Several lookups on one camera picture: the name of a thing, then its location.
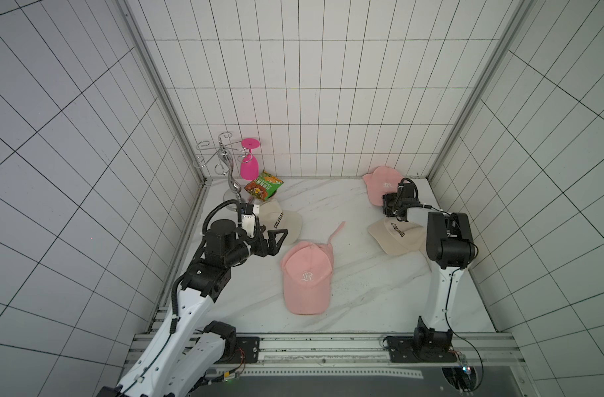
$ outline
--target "white marble floor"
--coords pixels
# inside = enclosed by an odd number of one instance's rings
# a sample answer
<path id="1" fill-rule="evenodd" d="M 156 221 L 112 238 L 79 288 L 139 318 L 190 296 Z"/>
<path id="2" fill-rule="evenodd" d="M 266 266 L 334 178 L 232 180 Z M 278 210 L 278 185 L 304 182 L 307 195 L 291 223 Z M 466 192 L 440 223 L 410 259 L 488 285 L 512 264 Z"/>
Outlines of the white marble floor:
<path id="1" fill-rule="evenodd" d="M 416 180 L 419 200 L 436 204 L 425 179 Z M 202 221 L 223 201 L 226 180 L 209 188 Z M 345 228 L 333 239 L 335 267 L 331 301 L 316 316 L 291 314 L 284 306 L 280 259 L 292 247 L 283 246 L 276 257 L 250 257 L 232 270 L 227 284 L 203 325 L 219 320 L 238 332 L 412 332 L 428 296 L 430 268 L 420 252 L 400 257 L 386 255 L 367 227 L 382 219 L 381 208 L 368 200 L 361 179 L 285 179 L 276 195 L 282 208 L 297 211 L 304 224 L 300 240 L 325 243 L 343 220 Z M 235 219 L 223 209 L 213 218 Z M 194 234 L 188 258 L 200 242 Z M 187 268 L 189 259 L 183 264 Z M 460 281 L 451 325 L 455 331 L 494 331 L 485 307 L 465 273 Z"/>

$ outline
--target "cap brim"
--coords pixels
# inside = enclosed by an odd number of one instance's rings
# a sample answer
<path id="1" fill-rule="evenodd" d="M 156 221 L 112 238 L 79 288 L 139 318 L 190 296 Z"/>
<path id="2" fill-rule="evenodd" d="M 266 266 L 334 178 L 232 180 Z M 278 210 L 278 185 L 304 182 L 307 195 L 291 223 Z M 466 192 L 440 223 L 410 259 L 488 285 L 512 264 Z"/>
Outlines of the cap brim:
<path id="1" fill-rule="evenodd" d="M 388 255 L 393 255 L 395 257 L 409 252 L 406 247 L 399 244 L 397 240 L 395 240 L 390 234 L 388 234 L 388 231 L 386 230 L 386 226 L 384 226 L 383 221 L 384 219 L 375 222 L 374 224 L 368 227 L 368 233 L 370 233 L 370 235 L 374 237 L 375 240 L 377 240 L 377 242 L 381 246 L 381 249 L 384 250 L 384 252 Z"/>
<path id="2" fill-rule="evenodd" d="M 284 303 L 293 314 L 320 314 L 330 304 L 330 276 L 306 288 L 284 273 Z"/>

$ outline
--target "black cable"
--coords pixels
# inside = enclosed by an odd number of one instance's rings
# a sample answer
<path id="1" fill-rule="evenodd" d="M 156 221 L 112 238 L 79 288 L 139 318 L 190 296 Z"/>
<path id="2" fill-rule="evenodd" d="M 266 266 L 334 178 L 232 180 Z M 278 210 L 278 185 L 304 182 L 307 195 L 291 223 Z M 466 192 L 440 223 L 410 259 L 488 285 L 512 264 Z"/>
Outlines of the black cable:
<path id="1" fill-rule="evenodd" d="M 481 379 L 479 380 L 477 385 L 472 390 L 470 390 L 470 391 L 475 391 L 476 389 L 478 389 L 481 386 L 481 383 L 483 383 L 483 378 L 485 377 L 485 368 L 483 367 L 483 359 L 481 358 L 481 354 L 479 353 L 479 350 L 476 348 L 476 346 L 472 345 L 472 343 L 469 340 L 465 339 L 464 337 L 460 336 L 458 333 L 454 332 L 454 330 L 450 326 L 450 322 L 448 321 L 448 302 L 450 300 L 450 292 L 452 291 L 452 282 L 454 281 L 454 274 L 456 272 L 458 272 L 459 270 L 461 270 L 460 267 L 457 270 L 453 271 L 452 274 L 450 275 L 450 287 L 448 289 L 448 297 L 446 298 L 446 310 L 444 313 L 446 314 L 446 322 L 448 323 L 448 328 L 458 338 L 463 339 L 465 342 L 469 343 L 470 346 L 472 346 L 474 348 L 474 350 L 476 351 L 476 354 L 478 354 L 478 356 L 479 356 L 479 360 L 481 361 Z"/>
<path id="2" fill-rule="evenodd" d="M 156 361 L 156 359 L 161 355 L 161 353 L 163 353 L 163 350 L 165 350 L 165 346 L 167 346 L 167 343 L 170 341 L 171 337 L 172 337 L 172 334 L 170 334 L 170 335 L 167 336 L 167 339 L 165 339 L 165 343 L 163 344 L 163 347 L 161 347 L 161 350 L 158 351 L 158 353 L 156 354 L 156 357 L 154 358 L 154 360 L 150 361 L 150 365 L 148 365 L 146 367 L 146 369 L 143 370 L 143 373 L 140 376 L 138 376 L 137 379 L 135 379 L 134 382 L 130 386 L 128 386 L 128 388 L 126 390 L 120 392 L 117 397 L 124 396 L 125 393 L 127 393 L 131 388 L 134 387 L 134 385 L 136 385 L 138 383 L 137 380 L 139 378 L 142 378 L 145 375 L 145 373 L 148 371 L 148 369 L 152 368 L 152 364 L 154 364 L 154 362 Z"/>
<path id="3" fill-rule="evenodd" d="M 410 182 L 411 184 L 414 185 L 414 198 L 419 198 L 419 189 L 417 188 L 417 184 L 414 183 L 414 181 L 412 181 L 412 179 L 410 178 L 403 178 L 401 179 L 401 182 L 399 182 L 400 184 L 404 184 L 404 180 L 407 180 L 408 182 Z"/>
<path id="4" fill-rule="evenodd" d="M 185 278 L 185 273 L 181 274 L 174 282 L 172 283 L 172 292 L 170 294 L 170 298 L 172 301 L 172 322 L 170 323 L 170 335 L 176 332 L 176 325 L 179 322 L 179 298 L 176 295 L 176 289 L 179 288 L 179 284 Z"/>
<path id="5" fill-rule="evenodd" d="M 223 208 L 225 208 L 227 205 L 230 204 L 236 204 L 236 212 L 238 213 L 238 223 L 239 223 L 239 227 L 242 226 L 242 215 L 240 214 L 240 202 L 238 200 L 227 200 L 224 202 L 221 202 L 220 204 L 218 204 L 217 206 L 214 207 L 214 209 L 207 215 L 207 217 L 205 217 L 205 221 L 203 222 L 203 235 L 205 235 L 207 233 L 207 229 L 209 228 L 209 221 L 214 217 L 214 215 L 222 210 Z"/>
<path id="6" fill-rule="evenodd" d="M 254 236 L 249 238 L 249 242 L 253 243 L 258 241 L 260 238 L 260 218 L 256 216 L 256 224 L 254 225 Z"/>
<path id="7" fill-rule="evenodd" d="M 242 356 L 242 360 L 240 361 L 240 364 L 238 364 L 238 366 L 236 368 L 227 371 L 229 373 L 229 375 L 234 374 L 243 365 L 245 365 L 245 366 L 247 365 L 247 356 L 245 355 L 245 353 L 243 352 L 243 350 L 239 347 L 236 351 L 240 351 L 240 355 Z M 232 358 L 234 358 L 234 356 L 229 357 L 227 359 L 227 361 L 230 361 Z M 205 375 L 203 375 L 200 379 L 197 380 L 197 382 L 194 384 L 194 386 L 192 386 L 192 388 L 190 389 L 190 391 L 188 393 L 191 393 L 191 392 L 195 391 L 200 386 L 204 386 L 204 385 L 208 385 L 208 384 L 213 384 L 213 383 L 220 383 L 220 382 L 223 382 L 225 380 L 225 373 L 222 373 L 221 375 L 219 375 L 219 376 L 217 376 L 215 378 L 211 378 L 210 380 L 205 379 Z"/>
<path id="8" fill-rule="evenodd" d="M 474 258 L 472 258 L 472 260 L 474 260 L 474 259 L 476 259 L 476 258 L 478 258 L 478 257 L 479 257 L 479 252 L 480 252 L 481 250 L 479 250 L 479 246 L 478 246 L 478 245 L 476 245 L 476 244 L 474 244 L 474 242 L 468 242 L 468 243 L 472 244 L 472 245 L 474 246 L 474 248 L 476 248 L 476 255 L 474 255 Z"/>

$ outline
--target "white tiled wall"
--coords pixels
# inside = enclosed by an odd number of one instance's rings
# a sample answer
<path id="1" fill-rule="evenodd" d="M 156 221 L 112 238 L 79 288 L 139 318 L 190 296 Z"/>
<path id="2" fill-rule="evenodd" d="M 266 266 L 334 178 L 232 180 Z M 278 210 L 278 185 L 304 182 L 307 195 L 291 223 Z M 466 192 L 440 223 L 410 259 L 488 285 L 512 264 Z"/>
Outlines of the white tiled wall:
<path id="1" fill-rule="evenodd" d="M 538 1 L 432 185 L 542 396 L 604 395 L 604 0 Z"/>
<path id="2" fill-rule="evenodd" d="M 280 176 L 427 174 L 517 5 L 128 2 L 195 150 L 257 138 Z"/>
<path id="3" fill-rule="evenodd" d="M 115 3 L 27 3 L 0 0 L 0 396 L 91 397 L 198 184 Z"/>

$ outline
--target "mounting plate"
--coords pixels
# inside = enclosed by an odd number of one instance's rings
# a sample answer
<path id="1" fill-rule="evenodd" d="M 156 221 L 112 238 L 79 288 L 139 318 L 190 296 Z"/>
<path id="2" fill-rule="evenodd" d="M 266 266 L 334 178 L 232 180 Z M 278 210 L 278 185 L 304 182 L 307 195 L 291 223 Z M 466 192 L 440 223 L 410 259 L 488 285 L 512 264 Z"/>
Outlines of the mounting plate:
<path id="1" fill-rule="evenodd" d="M 258 353 L 260 352 L 260 338 L 258 337 L 236 337 L 236 347 L 242 349 L 245 353 L 245 362 L 254 364 L 258 362 Z M 227 361 L 217 361 L 216 364 L 240 364 L 242 354 L 236 350 L 234 356 Z"/>
<path id="2" fill-rule="evenodd" d="M 388 351 L 392 363 L 455 363 L 456 355 L 439 348 L 423 347 L 419 353 L 412 348 L 413 337 L 392 337 L 388 339 Z"/>

